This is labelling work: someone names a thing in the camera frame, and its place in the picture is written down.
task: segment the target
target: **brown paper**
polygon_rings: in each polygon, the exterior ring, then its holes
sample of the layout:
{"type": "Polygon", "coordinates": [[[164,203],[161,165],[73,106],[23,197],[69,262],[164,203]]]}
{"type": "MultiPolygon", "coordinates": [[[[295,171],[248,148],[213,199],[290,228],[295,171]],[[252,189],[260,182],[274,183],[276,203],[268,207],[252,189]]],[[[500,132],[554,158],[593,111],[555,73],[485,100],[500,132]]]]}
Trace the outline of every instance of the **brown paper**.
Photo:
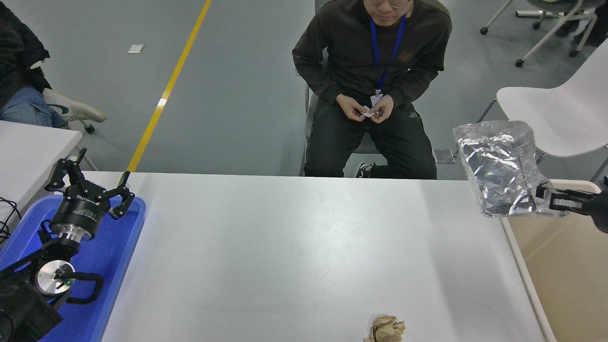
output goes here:
{"type": "Polygon", "coordinates": [[[397,317],[382,315],[374,319],[370,336],[364,342],[400,342],[406,329],[404,322],[397,322],[397,317]]]}

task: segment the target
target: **aluminum foil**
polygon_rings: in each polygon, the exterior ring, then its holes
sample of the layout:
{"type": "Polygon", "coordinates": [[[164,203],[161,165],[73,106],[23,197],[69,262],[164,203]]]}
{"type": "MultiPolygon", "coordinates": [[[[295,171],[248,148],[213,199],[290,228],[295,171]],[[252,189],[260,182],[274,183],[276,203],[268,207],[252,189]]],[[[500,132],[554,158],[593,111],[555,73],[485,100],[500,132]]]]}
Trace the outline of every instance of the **aluminum foil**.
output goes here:
{"type": "Polygon", "coordinates": [[[525,122],[463,125],[454,129],[454,137],[467,178],[478,189],[483,214],[565,215],[535,196],[538,185],[551,187],[551,183],[536,167],[534,135],[525,122]]]}

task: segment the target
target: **black sweatshirt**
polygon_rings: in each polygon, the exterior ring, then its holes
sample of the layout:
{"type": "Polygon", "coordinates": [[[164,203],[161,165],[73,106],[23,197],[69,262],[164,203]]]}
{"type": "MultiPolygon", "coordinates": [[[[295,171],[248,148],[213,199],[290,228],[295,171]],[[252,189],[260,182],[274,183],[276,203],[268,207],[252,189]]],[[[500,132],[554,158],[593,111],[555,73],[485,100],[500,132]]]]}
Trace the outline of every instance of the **black sweatshirt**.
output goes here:
{"type": "MultiPolygon", "coordinates": [[[[382,93],[395,107],[422,95],[443,71],[447,40],[452,30],[449,12],[438,0],[414,0],[412,14],[391,62],[382,93]]],[[[312,19],[292,54],[299,74],[319,97],[332,103],[345,94],[370,105],[381,74],[389,63],[398,26],[377,26],[380,72],[371,44],[370,15],[363,0],[333,0],[312,19]],[[323,50],[327,47],[326,71],[323,50]]]]}
{"type": "Polygon", "coordinates": [[[36,62],[49,58],[43,44],[0,2],[0,109],[20,89],[33,86],[39,92],[50,88],[36,62]]]}

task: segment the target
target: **yellow floor line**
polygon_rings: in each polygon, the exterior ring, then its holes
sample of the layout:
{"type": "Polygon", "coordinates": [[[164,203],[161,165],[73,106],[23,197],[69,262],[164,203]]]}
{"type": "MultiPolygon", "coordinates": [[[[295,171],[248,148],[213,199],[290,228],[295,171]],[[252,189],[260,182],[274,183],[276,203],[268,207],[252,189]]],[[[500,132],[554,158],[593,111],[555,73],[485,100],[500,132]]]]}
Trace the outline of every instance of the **yellow floor line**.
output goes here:
{"type": "Polygon", "coordinates": [[[135,153],[133,154],[133,157],[131,158],[131,162],[129,162],[129,166],[126,168],[130,172],[135,172],[135,170],[137,169],[137,165],[139,164],[139,161],[142,159],[143,152],[146,150],[146,146],[148,145],[148,142],[150,141],[152,132],[154,132],[154,129],[156,128],[156,124],[158,123],[158,120],[161,117],[162,111],[165,109],[165,104],[167,103],[167,100],[169,99],[169,96],[171,95],[173,87],[174,87],[176,81],[178,80],[179,73],[182,71],[182,68],[184,67],[186,58],[188,58],[188,54],[190,53],[190,49],[192,48],[192,45],[194,44],[196,35],[198,34],[199,29],[201,28],[202,21],[205,20],[205,16],[207,14],[207,11],[209,10],[211,1],[212,0],[206,0],[205,6],[203,6],[203,8],[201,10],[201,14],[198,16],[198,19],[196,20],[196,24],[194,25],[194,28],[192,28],[192,32],[190,32],[190,37],[188,38],[188,41],[186,42],[186,46],[184,47],[184,50],[182,51],[182,55],[179,57],[178,63],[175,66],[173,73],[171,74],[171,78],[169,78],[169,82],[167,83],[167,86],[165,87],[165,91],[162,92],[162,97],[158,101],[158,104],[156,105],[156,109],[154,110],[154,113],[152,114],[152,118],[150,118],[148,126],[143,133],[142,139],[139,141],[139,145],[137,145],[137,148],[135,149],[135,153]]]}

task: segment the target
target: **hand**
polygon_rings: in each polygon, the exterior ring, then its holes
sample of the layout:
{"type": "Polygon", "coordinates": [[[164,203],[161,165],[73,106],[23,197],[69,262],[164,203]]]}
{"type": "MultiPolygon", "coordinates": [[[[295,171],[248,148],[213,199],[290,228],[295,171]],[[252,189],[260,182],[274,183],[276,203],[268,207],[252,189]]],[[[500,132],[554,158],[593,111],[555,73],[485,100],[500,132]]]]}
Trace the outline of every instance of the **hand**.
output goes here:
{"type": "Polygon", "coordinates": [[[340,105],[342,111],[350,120],[358,122],[365,120],[365,116],[361,114],[365,111],[365,108],[357,103],[357,101],[352,97],[340,94],[336,97],[336,102],[340,105]]]}
{"type": "Polygon", "coordinates": [[[370,120],[379,124],[382,121],[389,118],[390,113],[393,112],[393,107],[395,106],[395,101],[390,95],[384,95],[378,101],[378,103],[370,109],[370,113],[377,112],[376,114],[370,117],[370,120]]]}

